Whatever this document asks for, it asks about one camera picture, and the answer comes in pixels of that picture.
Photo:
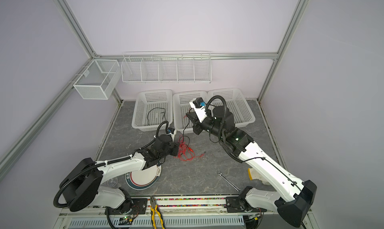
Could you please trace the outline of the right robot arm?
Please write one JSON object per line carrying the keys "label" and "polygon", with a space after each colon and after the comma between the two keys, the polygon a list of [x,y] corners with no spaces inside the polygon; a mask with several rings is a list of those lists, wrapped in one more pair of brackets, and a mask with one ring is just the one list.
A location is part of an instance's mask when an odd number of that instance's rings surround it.
{"label": "right robot arm", "polygon": [[301,180],[271,158],[248,133],[235,126],[233,114],[227,107],[217,106],[213,111],[205,106],[194,107],[186,116],[195,134],[206,131],[216,136],[231,158],[248,164],[276,190],[273,194],[246,187],[239,196],[245,210],[263,208],[277,212],[295,228],[302,225],[314,203],[317,192],[314,182]]}

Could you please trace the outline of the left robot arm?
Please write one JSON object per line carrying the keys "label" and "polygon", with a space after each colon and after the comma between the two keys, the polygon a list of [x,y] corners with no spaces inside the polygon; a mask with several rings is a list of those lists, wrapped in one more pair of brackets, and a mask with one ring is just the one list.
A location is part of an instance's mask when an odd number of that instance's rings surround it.
{"label": "left robot arm", "polygon": [[81,160],[61,182],[53,199],[56,208],[68,208],[78,212],[89,206],[106,207],[118,214],[128,213],[134,203],[129,193],[123,189],[112,189],[103,184],[110,179],[132,172],[160,172],[163,159],[176,156],[179,144],[175,134],[155,136],[148,145],[134,154],[112,160]]}

